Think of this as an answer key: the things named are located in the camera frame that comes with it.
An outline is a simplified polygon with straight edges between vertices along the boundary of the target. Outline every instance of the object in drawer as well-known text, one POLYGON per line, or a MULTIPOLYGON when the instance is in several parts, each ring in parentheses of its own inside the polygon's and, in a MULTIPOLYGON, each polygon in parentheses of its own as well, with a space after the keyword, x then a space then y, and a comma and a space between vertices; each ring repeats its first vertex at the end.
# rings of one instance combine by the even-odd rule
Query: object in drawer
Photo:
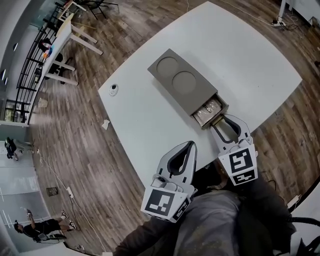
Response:
POLYGON ((203 127, 221 111, 222 107, 220 101, 216 97, 212 97, 193 114, 193 117, 203 127))

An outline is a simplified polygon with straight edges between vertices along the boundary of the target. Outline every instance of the white desk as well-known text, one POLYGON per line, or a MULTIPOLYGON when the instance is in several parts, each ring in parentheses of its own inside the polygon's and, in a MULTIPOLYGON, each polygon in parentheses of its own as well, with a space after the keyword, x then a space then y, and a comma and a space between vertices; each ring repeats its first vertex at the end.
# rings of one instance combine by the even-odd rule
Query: white desk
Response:
POLYGON ((74 71, 75 68, 66 64, 63 64, 61 62, 55 61, 57 55, 60 53, 60 51, 62 50, 62 48, 65 46, 65 44, 67 43, 67 41, 69 39, 73 39, 75 41, 77 41, 78 43, 88 47, 89 49, 93 50, 94 52, 98 53, 99 55, 101 55, 103 52, 99 49, 97 49, 96 47, 94 47, 93 45, 89 44, 88 42, 82 40, 81 38, 79 38, 78 36, 74 35, 72 33, 72 30, 76 31, 77 33, 80 33, 82 36, 88 38, 89 40, 91 40, 92 42, 96 43, 97 40, 95 40, 94 38, 92 38, 91 36, 89 36, 88 34, 84 33, 83 31, 81 31, 80 29, 76 28, 75 26, 71 25, 71 19, 72 19, 73 13, 72 15, 70 15, 70 17, 68 17, 68 19, 61 25, 61 28, 59 29, 59 31, 56 33, 57 34, 57 38, 55 39, 54 43, 53 43, 53 50, 52 53, 50 55, 50 57, 45 61, 43 68, 42 68, 42 76, 47 77, 47 78, 52 78, 52 79, 56 79, 68 84, 72 84, 77 86, 78 82, 77 81, 73 81, 71 79, 68 78, 64 78, 62 76, 56 75, 56 74, 51 74, 49 73, 50 67, 52 64, 57 64, 59 66, 62 66, 66 69, 72 70, 74 71))
POLYGON ((59 35, 58 37, 55 39, 55 41, 52 44, 53 50, 51 55, 49 56, 49 58, 45 61, 43 67, 42 67, 42 75, 39 81, 39 84, 42 83, 43 81, 43 77, 47 77, 47 78, 52 78, 52 79, 56 79, 68 84, 72 84, 77 86, 78 82, 56 75, 56 74, 50 74, 49 70, 52 66, 52 64, 57 64, 59 66, 62 66, 66 69, 72 70, 74 71, 75 68, 66 64, 62 64, 58 61, 56 61, 56 57, 58 56, 58 54, 61 52, 62 48, 65 46, 66 42, 69 40, 70 36, 72 34, 72 28, 71 28, 71 23, 70 21, 64 26, 64 28, 62 30, 59 31, 59 35))
POLYGON ((64 17, 63 17, 63 15, 65 14, 65 12, 68 12, 69 14, 71 14, 70 12, 69 12, 69 7, 71 6, 71 5, 75 5, 76 7, 78 7, 78 8, 80 8, 80 9, 82 9, 83 11, 87 11, 84 7, 82 7, 81 5, 79 5, 79 4, 76 4, 74 1, 72 1, 72 0, 70 0, 69 2, 67 2, 64 6, 63 6, 63 10, 59 13, 59 15, 58 15, 58 17, 57 17, 57 19, 58 20, 60 20, 60 21, 64 21, 65 19, 64 19, 64 17))
POLYGON ((144 186, 173 147, 196 143, 197 166, 218 156, 209 130, 201 130, 147 68, 168 48, 198 70, 229 104, 229 114, 250 131, 264 122, 302 81, 287 59, 259 32, 206 2, 178 18, 130 56, 99 94, 110 121, 144 186), (116 96, 109 96, 118 84, 116 96))

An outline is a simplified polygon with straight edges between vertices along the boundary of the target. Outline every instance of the black chair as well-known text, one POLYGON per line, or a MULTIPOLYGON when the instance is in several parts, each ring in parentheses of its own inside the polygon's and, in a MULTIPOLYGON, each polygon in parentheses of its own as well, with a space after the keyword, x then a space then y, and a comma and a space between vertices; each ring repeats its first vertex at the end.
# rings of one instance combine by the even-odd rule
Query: black chair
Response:
MULTIPOLYGON (((43 45, 43 43, 51 45, 51 42, 50 42, 49 38, 41 39, 39 41, 38 47, 40 48, 41 51, 43 51, 45 53, 46 50, 48 50, 49 48, 45 47, 43 45)), ((72 57, 68 58, 64 64, 68 64, 68 62, 70 62, 72 59, 73 59, 72 57)), ((62 62, 64 60, 64 57, 63 57, 63 55, 61 53, 59 53, 58 56, 55 58, 55 60, 57 62, 62 62)), ((49 69, 49 71, 48 71, 48 73, 50 73, 50 74, 58 74, 60 77, 62 77, 64 71, 66 71, 66 70, 67 70, 67 68, 59 66, 57 64, 52 64, 50 69, 49 69)))
POLYGON ((112 3, 112 2, 104 2, 104 0, 97 0, 97 1, 89 1, 89 0, 83 0, 81 2, 78 3, 81 6, 88 6, 89 10, 92 12, 92 14, 94 15, 94 17, 96 19, 98 14, 102 14, 103 17, 106 19, 106 15, 104 14, 104 12, 101 10, 101 7, 109 7, 110 5, 114 5, 114 6, 118 6, 118 11, 119 11, 119 5, 117 3, 112 3), (98 13, 94 13, 93 10, 95 9, 99 9, 100 12, 98 13))

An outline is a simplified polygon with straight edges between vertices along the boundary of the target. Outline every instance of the person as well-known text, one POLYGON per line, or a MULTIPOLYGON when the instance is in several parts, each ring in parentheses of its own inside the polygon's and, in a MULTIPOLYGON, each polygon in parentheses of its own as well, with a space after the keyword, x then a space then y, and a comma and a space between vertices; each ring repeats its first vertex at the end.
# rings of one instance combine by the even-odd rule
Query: person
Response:
POLYGON ((18 149, 21 153, 24 151, 34 153, 34 146, 29 142, 23 142, 17 139, 6 138, 4 145, 14 145, 16 149, 18 149))
POLYGON ((7 137, 5 142, 4 142, 4 146, 5 146, 6 151, 7 151, 6 157, 8 159, 13 159, 13 156, 14 156, 14 159, 16 161, 18 161, 19 158, 18 158, 17 154, 15 153, 15 151, 17 150, 17 146, 14 143, 14 141, 12 139, 10 139, 9 137, 7 137))
POLYGON ((33 238, 35 241, 39 240, 38 236, 40 234, 48 235, 49 233, 57 230, 69 232, 77 229, 73 220, 68 218, 64 210, 61 211, 61 217, 56 219, 52 218, 40 223, 35 223, 32 213, 30 211, 28 212, 31 224, 22 226, 18 221, 15 221, 14 229, 20 234, 25 234, 26 236, 33 238), (62 224, 62 221, 66 219, 69 219, 69 225, 62 224))
POLYGON ((177 223, 151 217, 113 256, 281 255, 290 251, 296 231, 289 217, 283 199, 260 174, 237 186, 229 179, 223 190, 196 194, 177 223))

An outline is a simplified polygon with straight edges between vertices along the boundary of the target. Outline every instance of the table leg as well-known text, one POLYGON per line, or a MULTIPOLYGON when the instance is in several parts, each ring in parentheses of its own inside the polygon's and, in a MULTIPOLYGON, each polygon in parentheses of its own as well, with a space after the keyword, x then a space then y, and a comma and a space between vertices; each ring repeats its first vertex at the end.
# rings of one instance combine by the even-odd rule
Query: table leg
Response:
POLYGON ((89 49, 91 49, 92 51, 96 52, 99 55, 102 55, 103 52, 101 50, 99 50, 98 48, 92 46, 90 43, 87 43, 86 41, 82 40, 81 38, 77 37, 76 35, 72 34, 70 36, 71 39, 77 41, 78 43, 88 47, 89 49))
POLYGON ((72 27, 72 29, 73 29, 75 32, 79 33, 81 36, 83 36, 83 37, 85 37, 85 38, 88 38, 90 41, 92 41, 92 42, 94 42, 94 43, 97 42, 96 39, 94 39, 93 37, 91 37, 91 36, 88 35, 87 33, 83 32, 81 29, 75 27, 74 25, 71 25, 71 27, 72 27))
POLYGON ((45 75, 45 77, 52 78, 52 79, 55 79, 55 80, 58 80, 58 81, 62 81, 62 82, 65 82, 65 83, 68 83, 68 84, 71 84, 71 85, 74 85, 74 86, 78 85, 77 81, 74 81, 74 80, 71 80, 71 79, 56 75, 56 74, 49 74, 48 73, 48 74, 45 75))
POLYGON ((69 66, 69 65, 67 65, 67 64, 61 63, 61 62, 56 61, 56 60, 53 61, 53 64, 57 64, 57 65, 59 65, 59 66, 61 66, 61 67, 64 67, 64 68, 66 68, 66 69, 68 69, 68 70, 72 70, 72 71, 75 71, 75 70, 76 70, 73 66, 69 66))
POLYGON ((85 8, 83 8, 81 5, 79 5, 79 4, 76 4, 75 2, 72 2, 76 7, 78 7, 78 8, 80 8, 80 9, 82 9, 82 10, 84 10, 85 12, 87 11, 85 8))

